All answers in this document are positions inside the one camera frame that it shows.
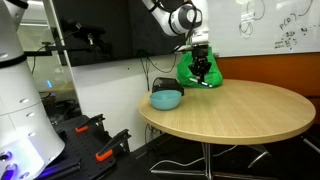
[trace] wall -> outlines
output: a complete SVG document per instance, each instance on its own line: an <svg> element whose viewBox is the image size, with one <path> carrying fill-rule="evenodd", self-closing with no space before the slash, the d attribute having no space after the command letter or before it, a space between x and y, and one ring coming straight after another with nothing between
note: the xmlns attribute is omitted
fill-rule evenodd
<svg viewBox="0 0 320 180"><path fill-rule="evenodd" d="M152 57L154 64L169 71L174 56ZM145 144L146 123L140 118L137 106L147 92L147 82L139 59L100 63L71 68L81 111L88 117L103 114L105 130L111 136L129 129L131 151ZM171 73L161 73L150 67L152 85L157 77L175 78L176 68Z"/></svg>
<svg viewBox="0 0 320 180"><path fill-rule="evenodd" d="M259 81L310 99L320 123L320 53L216 58L225 79Z"/></svg>

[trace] round table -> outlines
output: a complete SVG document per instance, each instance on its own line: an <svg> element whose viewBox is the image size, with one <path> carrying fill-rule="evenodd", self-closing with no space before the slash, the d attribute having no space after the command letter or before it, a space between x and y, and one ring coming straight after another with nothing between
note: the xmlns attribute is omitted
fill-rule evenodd
<svg viewBox="0 0 320 180"><path fill-rule="evenodd" d="M305 97L259 82L224 80L217 88L184 92L179 106L168 111L153 108L148 92L139 102L139 112L157 129L203 142L209 154L211 143L253 145L297 136L312 125L316 114ZM211 171L210 157L206 171ZM211 172L206 173L211 179Z"/></svg>

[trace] black monitor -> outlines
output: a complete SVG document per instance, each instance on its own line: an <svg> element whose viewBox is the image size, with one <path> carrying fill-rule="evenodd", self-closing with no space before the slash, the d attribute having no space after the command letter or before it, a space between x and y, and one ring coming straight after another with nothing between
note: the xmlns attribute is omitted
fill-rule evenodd
<svg viewBox="0 0 320 180"><path fill-rule="evenodd" d="M176 9L183 0L162 0L168 9ZM75 29L70 23L100 27L105 33L99 41L107 51L69 51L71 66L95 64L124 59L151 57L173 53L184 44L184 35L166 35L141 0L53 0L63 36ZM85 46L83 39L70 36L67 46Z"/></svg>

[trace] white robot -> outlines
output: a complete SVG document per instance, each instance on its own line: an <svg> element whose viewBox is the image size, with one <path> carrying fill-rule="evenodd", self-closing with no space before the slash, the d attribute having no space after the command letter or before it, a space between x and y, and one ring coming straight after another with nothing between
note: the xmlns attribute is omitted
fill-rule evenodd
<svg viewBox="0 0 320 180"><path fill-rule="evenodd" d="M191 30L190 70L204 81L211 65L207 1L190 1L172 13L157 0L142 1L166 34ZM0 0L0 177L8 180L36 178L65 147L48 120L16 33L27 6L27 0Z"/></svg>

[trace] table leg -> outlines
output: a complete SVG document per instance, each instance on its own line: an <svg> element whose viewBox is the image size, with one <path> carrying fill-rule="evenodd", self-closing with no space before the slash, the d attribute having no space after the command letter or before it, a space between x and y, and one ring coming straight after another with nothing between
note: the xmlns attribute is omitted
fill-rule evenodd
<svg viewBox="0 0 320 180"><path fill-rule="evenodd" d="M210 143L202 143L205 167L205 176L208 180L212 180L212 145Z"/></svg>
<svg viewBox="0 0 320 180"><path fill-rule="evenodd" d="M241 179L241 180L276 180L277 178L241 175L232 173L213 172L212 144L202 143L205 170L151 170L155 174L197 175L205 176L207 180L213 179Z"/></svg>

